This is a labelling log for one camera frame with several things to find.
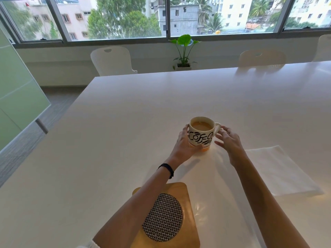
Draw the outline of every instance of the white chair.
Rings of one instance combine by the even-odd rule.
[[[320,36],[317,43],[317,50],[312,62],[331,60],[331,35]]]
[[[286,55],[275,49],[251,49],[241,53],[239,67],[281,65],[286,63]]]
[[[137,74],[132,70],[130,52],[121,46],[109,46],[92,51],[92,62],[100,76]]]

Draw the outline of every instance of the hand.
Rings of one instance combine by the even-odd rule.
[[[223,142],[215,141],[218,146],[224,148],[229,154],[230,163],[235,166],[243,158],[246,158],[246,151],[241,145],[240,138],[232,129],[222,125],[216,137]]]
[[[169,158],[165,161],[168,165],[171,166],[173,170],[176,170],[178,166],[192,157],[193,154],[202,150],[203,146],[197,145],[194,147],[190,147],[188,142],[187,135],[188,124],[184,126],[183,130],[179,133],[178,140],[173,148]]]

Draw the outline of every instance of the person's right hand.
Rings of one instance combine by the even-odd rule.
[[[234,133],[232,129],[222,125],[216,137],[223,141],[215,141],[218,146],[224,148],[229,154],[230,163],[235,166],[242,158],[246,158],[246,151],[241,145],[240,138],[237,133]]]

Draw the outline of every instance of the potted plant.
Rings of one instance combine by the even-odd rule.
[[[197,43],[199,43],[200,41],[196,41],[196,40],[192,40],[192,37],[190,35],[182,35],[178,38],[178,40],[173,39],[173,40],[169,40],[171,43],[176,45],[176,48],[178,49],[178,53],[179,53],[179,57],[175,58],[175,60],[179,60],[180,62],[175,64],[173,67],[173,69],[175,71],[181,71],[181,70],[191,70],[191,64],[188,63],[188,56],[190,55],[190,52],[193,48],[193,46]],[[180,50],[178,48],[177,45],[183,46],[184,47],[184,51],[183,54],[180,53]],[[190,51],[187,53],[187,47],[191,46]]]

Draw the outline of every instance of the black and white woven pattern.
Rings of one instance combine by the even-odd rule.
[[[161,193],[143,223],[143,230],[149,238],[165,242],[177,235],[182,222],[183,211],[178,200]]]

